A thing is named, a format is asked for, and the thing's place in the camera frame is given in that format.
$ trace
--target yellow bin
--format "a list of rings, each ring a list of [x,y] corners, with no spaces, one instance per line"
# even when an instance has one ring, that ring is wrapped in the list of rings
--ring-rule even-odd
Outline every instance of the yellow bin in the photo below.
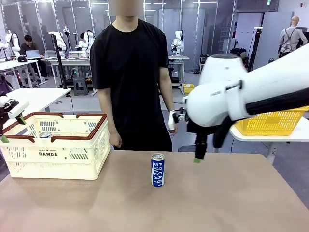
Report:
[[[253,118],[239,121],[236,128],[243,135],[290,135],[309,106],[259,114]]]
[[[193,84],[184,84],[183,89],[184,89],[184,93],[189,94],[194,89],[194,85]]]

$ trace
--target black pants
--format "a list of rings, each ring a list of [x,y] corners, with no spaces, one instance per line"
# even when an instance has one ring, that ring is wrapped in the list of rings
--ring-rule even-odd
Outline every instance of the black pants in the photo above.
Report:
[[[173,151],[172,141],[165,125],[143,132],[119,133],[122,146],[115,147],[115,150],[125,151]]]
[[[287,54],[289,54],[289,52],[280,52],[279,53],[279,58],[281,58],[281,57],[283,57],[283,56],[285,56]]]
[[[40,68],[41,76],[47,77],[46,63],[45,63],[44,61],[39,60],[39,61],[38,61],[38,66],[39,66],[39,68]],[[32,67],[33,67],[35,73],[36,73],[37,75],[39,75],[37,65],[36,65],[35,63],[33,63],[33,64],[32,64]]]

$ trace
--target man's hand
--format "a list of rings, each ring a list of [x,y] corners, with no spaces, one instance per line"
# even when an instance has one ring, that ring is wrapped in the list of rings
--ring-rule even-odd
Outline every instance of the man's hand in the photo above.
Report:
[[[174,130],[169,130],[169,132],[172,134],[171,136],[174,136],[178,133],[178,124],[175,124]]]
[[[110,133],[110,144],[117,148],[121,148],[122,140],[118,132]]]

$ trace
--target white plastic basket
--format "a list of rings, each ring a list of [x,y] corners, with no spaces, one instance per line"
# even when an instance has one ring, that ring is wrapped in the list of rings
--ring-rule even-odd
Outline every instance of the white plastic basket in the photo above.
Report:
[[[17,122],[3,130],[0,142],[11,177],[97,179],[110,151],[104,114],[32,113],[26,125]],[[40,133],[60,134],[40,138]]]

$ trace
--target ceiling light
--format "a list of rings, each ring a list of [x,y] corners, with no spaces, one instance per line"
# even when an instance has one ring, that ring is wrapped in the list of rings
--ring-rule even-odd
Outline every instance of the ceiling light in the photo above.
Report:
[[[193,2],[193,4],[199,4],[199,3],[218,3],[217,1],[201,1],[201,2]]]

